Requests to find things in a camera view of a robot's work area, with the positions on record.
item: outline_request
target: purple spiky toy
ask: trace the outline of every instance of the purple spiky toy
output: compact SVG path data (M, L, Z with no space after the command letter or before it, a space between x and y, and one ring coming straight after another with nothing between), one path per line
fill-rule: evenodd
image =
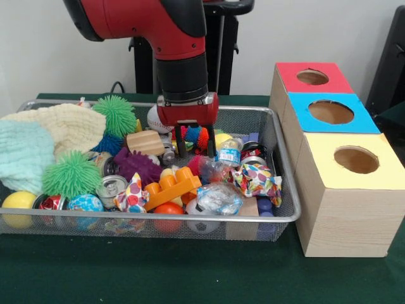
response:
M122 148L114 157L114 162L120 166L118 175L123 176L128 182L135 173L138 173L142 181L142 188L160 180L162 168L140 152L134 151L132 154L128 148Z

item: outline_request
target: colorful wrapper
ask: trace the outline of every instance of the colorful wrapper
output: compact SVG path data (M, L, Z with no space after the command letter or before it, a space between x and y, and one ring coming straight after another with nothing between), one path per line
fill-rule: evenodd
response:
M146 213L145 204L149 201L149 193L142 191L142 182L138 173L132 177L128 187L124 192L118 194L115 199L115 205L122 212ZM106 223L106 231L115 234L126 232L141 232L144 230L145 220L114 218Z
M149 201L149 193L142 191L140 176L135 173L128 187L114 199L115 205L122 212L146 213L145 204Z
M234 185L247 198L252 196L268 196L276 207L282 203L281 197L281 176L273 177L270 169L266 166L255 163L254 165L244 164L239 170L232 171Z

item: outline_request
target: green spiky ball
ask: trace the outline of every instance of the green spiky ball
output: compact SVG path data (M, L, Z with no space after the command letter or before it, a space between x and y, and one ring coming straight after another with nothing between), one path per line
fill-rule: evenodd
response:
M106 117L106 132L119 138L124 138L136 129L137 118L132 113L133 108L126 99L116 95L100 98L93 106L94 111Z
M62 195L69 200L80 194L91 194L101 185L96 164L80 151L70 151L58 163L45 169L43 191L47 195Z

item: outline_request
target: baseball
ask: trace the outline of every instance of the baseball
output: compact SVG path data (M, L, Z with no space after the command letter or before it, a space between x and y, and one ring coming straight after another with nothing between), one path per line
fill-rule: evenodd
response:
M158 131L160 134L166 134L173 130L173 127L167 127L161 123L157 105L154 105L147 113L147 124L152 130Z

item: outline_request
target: red ball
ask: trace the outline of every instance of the red ball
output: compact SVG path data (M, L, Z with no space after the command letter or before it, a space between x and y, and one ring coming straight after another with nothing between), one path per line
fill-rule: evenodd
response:
M155 213L164 213L164 214L184 214L183 208L174 203L164 203L158 206ZM163 233L173 233L179 230L182 225L181 220L156 220L154 226L156 230Z

